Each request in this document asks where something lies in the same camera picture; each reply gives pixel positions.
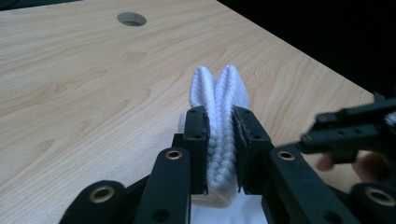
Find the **finger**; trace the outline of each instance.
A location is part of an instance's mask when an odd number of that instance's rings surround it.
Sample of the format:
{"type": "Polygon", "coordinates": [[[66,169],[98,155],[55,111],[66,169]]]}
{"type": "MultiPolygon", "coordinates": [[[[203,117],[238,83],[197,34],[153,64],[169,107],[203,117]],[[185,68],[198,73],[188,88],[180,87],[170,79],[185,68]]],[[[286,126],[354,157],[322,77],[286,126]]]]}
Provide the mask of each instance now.
{"type": "Polygon", "coordinates": [[[379,153],[370,153],[352,164],[361,182],[379,182],[388,174],[388,164],[379,153]]]}
{"type": "Polygon", "coordinates": [[[331,153],[324,153],[317,163],[317,169],[320,171],[329,171],[334,167],[331,153]]]}

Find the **dark background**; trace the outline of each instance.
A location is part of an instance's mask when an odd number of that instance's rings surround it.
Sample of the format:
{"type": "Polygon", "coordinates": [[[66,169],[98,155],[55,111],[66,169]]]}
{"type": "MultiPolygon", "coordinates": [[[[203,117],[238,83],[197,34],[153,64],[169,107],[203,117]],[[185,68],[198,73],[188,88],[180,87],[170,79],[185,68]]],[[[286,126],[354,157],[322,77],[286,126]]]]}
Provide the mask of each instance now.
{"type": "MultiPolygon", "coordinates": [[[[73,1],[0,0],[0,10],[73,1]]],[[[395,96],[395,0],[218,1],[367,91],[395,96]]]]}

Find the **bolt hole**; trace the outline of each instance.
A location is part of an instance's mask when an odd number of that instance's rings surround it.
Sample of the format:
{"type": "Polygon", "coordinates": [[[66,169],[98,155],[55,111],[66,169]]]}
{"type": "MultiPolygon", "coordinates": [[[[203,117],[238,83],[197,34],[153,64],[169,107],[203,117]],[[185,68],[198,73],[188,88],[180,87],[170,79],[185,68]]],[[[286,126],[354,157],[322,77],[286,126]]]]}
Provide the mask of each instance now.
{"type": "Polygon", "coordinates": [[[367,188],[365,192],[367,197],[376,203],[389,207],[396,205],[395,199],[382,189],[367,188]]]}
{"type": "Polygon", "coordinates": [[[324,219],[330,223],[343,223],[343,219],[341,219],[337,214],[331,211],[326,211],[323,214],[324,219]]]}
{"type": "Polygon", "coordinates": [[[183,155],[183,153],[181,153],[181,151],[168,151],[166,153],[166,158],[168,158],[169,160],[178,160],[181,158],[181,156],[183,155]]]}
{"type": "Polygon", "coordinates": [[[114,195],[114,189],[110,186],[101,186],[94,189],[90,194],[90,200],[93,203],[104,203],[114,195]]]}
{"type": "Polygon", "coordinates": [[[280,159],[285,160],[285,161],[292,161],[292,160],[295,159],[295,156],[294,156],[293,154],[291,154],[291,153],[289,153],[289,152],[286,152],[286,151],[280,151],[280,152],[278,152],[278,153],[277,153],[277,156],[278,156],[280,159]]]}
{"type": "Polygon", "coordinates": [[[165,222],[169,218],[169,212],[166,209],[159,209],[152,213],[152,220],[155,222],[165,222]]]}
{"type": "Polygon", "coordinates": [[[142,26],[147,23],[144,16],[134,12],[122,12],[117,16],[117,20],[127,26],[142,26]]]}

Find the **white towel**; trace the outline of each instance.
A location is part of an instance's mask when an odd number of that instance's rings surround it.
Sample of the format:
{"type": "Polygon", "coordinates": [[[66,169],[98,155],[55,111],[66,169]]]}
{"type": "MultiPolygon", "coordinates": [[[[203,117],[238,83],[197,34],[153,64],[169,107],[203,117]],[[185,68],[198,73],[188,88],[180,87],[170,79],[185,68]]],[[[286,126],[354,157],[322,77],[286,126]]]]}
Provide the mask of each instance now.
{"type": "Polygon", "coordinates": [[[218,80],[207,68],[199,66],[191,82],[190,105],[203,105],[210,125],[207,153],[209,192],[208,195],[193,195],[192,204],[228,207],[237,194],[233,105],[249,107],[247,90],[235,66],[227,65],[218,80]]]}

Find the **wooden table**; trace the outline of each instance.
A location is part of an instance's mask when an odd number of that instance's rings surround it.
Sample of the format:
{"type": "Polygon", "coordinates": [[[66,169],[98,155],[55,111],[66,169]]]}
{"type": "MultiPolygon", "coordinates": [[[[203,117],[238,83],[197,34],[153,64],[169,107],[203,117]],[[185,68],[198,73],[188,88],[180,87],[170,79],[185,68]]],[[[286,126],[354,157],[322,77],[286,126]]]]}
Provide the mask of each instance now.
{"type": "MultiPolygon", "coordinates": [[[[0,12],[0,222],[57,223],[91,183],[129,186],[148,175],[190,108],[194,70],[217,77],[226,64],[239,70],[276,146],[298,140],[319,112],[373,101],[215,0],[0,12]],[[147,23],[121,24],[122,12],[147,23]]],[[[320,175],[344,190],[357,180],[349,166],[320,175]]]]}

